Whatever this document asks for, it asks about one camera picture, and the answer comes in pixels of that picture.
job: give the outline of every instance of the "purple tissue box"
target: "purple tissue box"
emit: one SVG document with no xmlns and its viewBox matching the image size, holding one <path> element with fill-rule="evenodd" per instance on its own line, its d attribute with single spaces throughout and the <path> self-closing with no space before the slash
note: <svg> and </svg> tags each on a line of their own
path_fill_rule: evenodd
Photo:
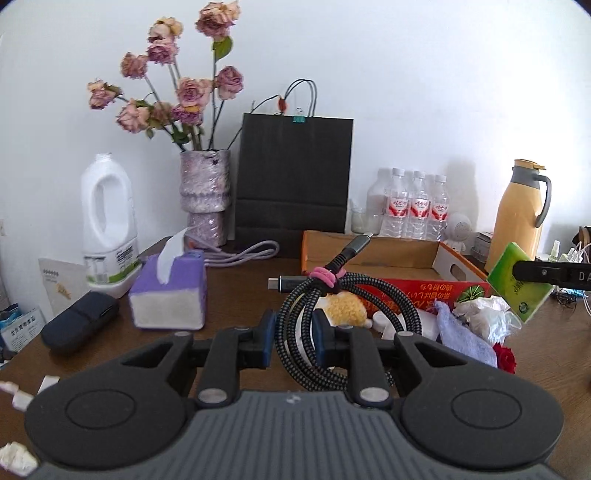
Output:
<svg viewBox="0 0 591 480">
<path fill-rule="evenodd" d="M 129 291 L 139 328 L 199 330 L 205 323 L 207 282 L 200 251 L 174 259 L 167 284 L 156 277 L 158 255 L 149 257 Z"/>
</svg>

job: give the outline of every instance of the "thermos handle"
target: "thermos handle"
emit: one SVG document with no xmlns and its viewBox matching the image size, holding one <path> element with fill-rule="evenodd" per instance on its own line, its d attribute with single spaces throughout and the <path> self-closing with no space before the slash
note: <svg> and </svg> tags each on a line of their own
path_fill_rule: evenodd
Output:
<svg viewBox="0 0 591 480">
<path fill-rule="evenodd" d="M 552 199 L 552 182 L 548 177 L 537 174 L 534 175 L 534 180 L 543 181 L 546 184 L 546 200 L 544 201 L 542 212 L 535 219 L 535 227 L 540 228 L 544 220 L 546 220 L 546 215 L 548 215 L 548 210 L 550 208 L 550 200 Z"/>
</svg>

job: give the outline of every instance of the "bottle cap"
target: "bottle cap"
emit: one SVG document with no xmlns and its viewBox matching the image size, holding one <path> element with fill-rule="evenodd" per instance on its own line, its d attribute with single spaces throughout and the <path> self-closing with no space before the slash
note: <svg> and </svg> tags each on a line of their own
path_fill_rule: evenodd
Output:
<svg viewBox="0 0 591 480">
<path fill-rule="evenodd" d="M 105 161 L 110 160 L 111 154 L 110 153 L 97 153 L 95 155 L 95 161 Z"/>
<path fill-rule="evenodd" d="M 552 251 L 550 252 L 550 256 L 558 258 L 558 251 L 559 250 L 560 250 L 560 241 L 554 240 L 554 245 L 552 246 Z"/>
</svg>

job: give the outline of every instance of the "flower vase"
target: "flower vase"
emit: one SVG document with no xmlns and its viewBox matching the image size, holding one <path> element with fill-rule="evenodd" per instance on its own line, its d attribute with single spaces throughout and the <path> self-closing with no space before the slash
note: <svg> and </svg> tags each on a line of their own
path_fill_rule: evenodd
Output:
<svg viewBox="0 0 591 480">
<path fill-rule="evenodd" d="M 223 211 L 230 205 L 229 150 L 182 152 L 180 194 L 193 235 L 214 247 L 225 244 Z"/>
</svg>

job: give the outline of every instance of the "orange box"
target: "orange box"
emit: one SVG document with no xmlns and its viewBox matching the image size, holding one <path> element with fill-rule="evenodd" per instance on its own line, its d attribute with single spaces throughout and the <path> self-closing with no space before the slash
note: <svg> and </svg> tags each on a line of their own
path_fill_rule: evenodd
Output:
<svg viewBox="0 0 591 480">
<path fill-rule="evenodd" d="M 301 244 L 301 269 L 307 273 L 332 260 L 353 235 L 307 230 Z M 453 308 L 460 297 L 488 297 L 490 285 L 483 272 L 441 242 L 374 237 L 365 249 L 345 265 L 345 270 L 380 278 L 402 290 L 415 307 L 427 310 L 435 299 Z M 363 287 L 399 312 L 384 293 Z M 368 315 L 376 311 L 363 301 Z"/>
</svg>

